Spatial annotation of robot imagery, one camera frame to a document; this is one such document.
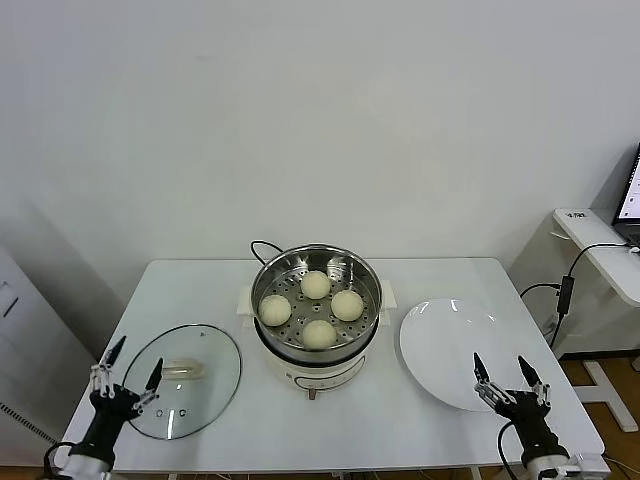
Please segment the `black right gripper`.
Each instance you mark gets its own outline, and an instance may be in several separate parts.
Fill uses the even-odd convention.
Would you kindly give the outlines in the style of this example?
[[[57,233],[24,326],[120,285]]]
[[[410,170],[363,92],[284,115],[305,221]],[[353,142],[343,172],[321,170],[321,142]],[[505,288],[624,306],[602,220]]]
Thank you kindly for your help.
[[[553,455],[568,459],[567,450],[559,444],[558,436],[546,423],[546,416],[550,412],[550,385],[542,382],[535,368],[523,356],[518,356],[521,372],[532,392],[506,391],[490,380],[477,352],[473,354],[473,359],[476,378],[474,390],[481,400],[515,427],[523,448],[521,462],[530,463],[536,458]]]

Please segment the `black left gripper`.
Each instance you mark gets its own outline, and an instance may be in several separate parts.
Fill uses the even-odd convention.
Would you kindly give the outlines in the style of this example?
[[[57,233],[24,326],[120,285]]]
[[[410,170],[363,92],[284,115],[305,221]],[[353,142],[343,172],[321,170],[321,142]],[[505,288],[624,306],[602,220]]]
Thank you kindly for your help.
[[[114,460],[114,447],[123,425],[139,416],[145,406],[157,397],[162,379],[163,359],[160,358],[142,394],[138,395],[111,380],[111,371],[124,346],[120,340],[90,369],[89,400],[94,416],[83,439],[70,449],[70,455],[83,455],[97,460]]]

